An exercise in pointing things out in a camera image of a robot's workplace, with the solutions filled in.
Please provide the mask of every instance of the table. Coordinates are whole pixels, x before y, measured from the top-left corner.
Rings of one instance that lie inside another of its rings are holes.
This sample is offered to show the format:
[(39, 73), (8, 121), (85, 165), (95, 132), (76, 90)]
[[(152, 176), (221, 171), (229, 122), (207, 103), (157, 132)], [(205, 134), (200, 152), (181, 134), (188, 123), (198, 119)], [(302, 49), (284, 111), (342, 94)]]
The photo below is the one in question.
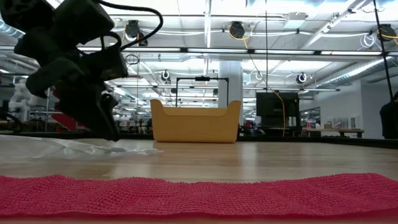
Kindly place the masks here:
[[(169, 181), (257, 182), (301, 179), (352, 172), (375, 172), (398, 180), (398, 150), (322, 143), (237, 142), (235, 144), (159, 143), (151, 140), (81, 139), (99, 146), (156, 148), (154, 156), (129, 155), (112, 159), (61, 159), (37, 155), (48, 149), (38, 145), (22, 150), (0, 150), (0, 175), (39, 177), (60, 174), (80, 179), (153, 177)], [(23, 218), (0, 223), (297, 223), (288, 220), (79, 220)], [(319, 223), (319, 221), (298, 223)], [(322, 223), (352, 223), (322, 221)]]
[(356, 136), (358, 138), (362, 138), (362, 133), (365, 132), (365, 130), (362, 129), (307, 129), (303, 128), (302, 133), (308, 132), (308, 136), (311, 137), (311, 132), (338, 132), (340, 133), (340, 136), (345, 136), (345, 133), (356, 133)]

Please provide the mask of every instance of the yellow bin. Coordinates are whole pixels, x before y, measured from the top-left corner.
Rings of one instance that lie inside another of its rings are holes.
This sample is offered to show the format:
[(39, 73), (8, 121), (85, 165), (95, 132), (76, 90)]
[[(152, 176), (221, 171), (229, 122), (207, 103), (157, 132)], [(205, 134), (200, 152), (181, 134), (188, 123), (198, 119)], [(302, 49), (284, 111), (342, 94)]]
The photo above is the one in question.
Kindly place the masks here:
[(232, 101), (228, 108), (176, 108), (163, 107), (159, 100), (151, 100), (150, 108), (156, 141), (236, 141), (241, 112), (240, 101)]

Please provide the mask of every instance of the black monitor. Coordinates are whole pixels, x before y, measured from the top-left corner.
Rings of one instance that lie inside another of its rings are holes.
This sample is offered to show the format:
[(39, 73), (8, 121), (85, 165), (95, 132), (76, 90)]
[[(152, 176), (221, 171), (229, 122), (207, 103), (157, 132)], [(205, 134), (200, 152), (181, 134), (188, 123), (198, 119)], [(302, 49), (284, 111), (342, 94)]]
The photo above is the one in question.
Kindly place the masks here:
[[(284, 101), (285, 117), (296, 117), (299, 111), (298, 93), (279, 93)], [(262, 126), (283, 126), (282, 101), (275, 93), (256, 94), (256, 112)]]

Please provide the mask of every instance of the red object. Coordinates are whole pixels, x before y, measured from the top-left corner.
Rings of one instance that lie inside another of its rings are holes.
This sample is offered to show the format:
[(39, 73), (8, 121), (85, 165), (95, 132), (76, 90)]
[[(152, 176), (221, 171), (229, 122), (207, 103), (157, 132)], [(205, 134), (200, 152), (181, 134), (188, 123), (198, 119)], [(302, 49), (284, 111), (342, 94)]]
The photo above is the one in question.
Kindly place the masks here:
[(0, 217), (338, 218), (398, 213), (398, 182), (378, 174), (232, 184), (0, 176)]
[[(54, 90), (52, 92), (53, 96), (55, 96), (56, 98), (59, 98), (57, 95), (57, 90)], [(67, 128), (69, 131), (76, 131), (76, 121), (69, 117), (66, 114), (53, 114), (51, 115), (51, 117), (56, 120), (58, 123), (60, 123), (62, 126), (64, 126), (65, 128)]]

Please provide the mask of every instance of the white wall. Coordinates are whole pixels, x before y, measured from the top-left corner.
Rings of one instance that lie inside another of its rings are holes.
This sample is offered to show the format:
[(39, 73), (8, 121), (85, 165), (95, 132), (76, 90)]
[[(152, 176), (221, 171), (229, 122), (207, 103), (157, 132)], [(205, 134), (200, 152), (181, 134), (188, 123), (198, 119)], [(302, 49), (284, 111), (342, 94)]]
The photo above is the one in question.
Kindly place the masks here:
[[(387, 82), (373, 84), (357, 80), (352, 86), (339, 86), (339, 92), (320, 92), (313, 101), (302, 101), (300, 110), (321, 108), (321, 122), (329, 117), (351, 118), (359, 116), (357, 128), (365, 130), (363, 138), (382, 139), (380, 109), (389, 102)], [(395, 94), (398, 85), (392, 86)]]
[(363, 128), (361, 82), (355, 81), (351, 86), (339, 86), (340, 91), (320, 92), (315, 95), (313, 101), (302, 101), (300, 110), (320, 107), (321, 124), (323, 125), (330, 118), (351, 118), (357, 117), (357, 128)]
[[(392, 86), (393, 94), (398, 91), (398, 85)], [(382, 139), (380, 109), (390, 101), (387, 82), (373, 84), (362, 83), (362, 111), (364, 138)]]

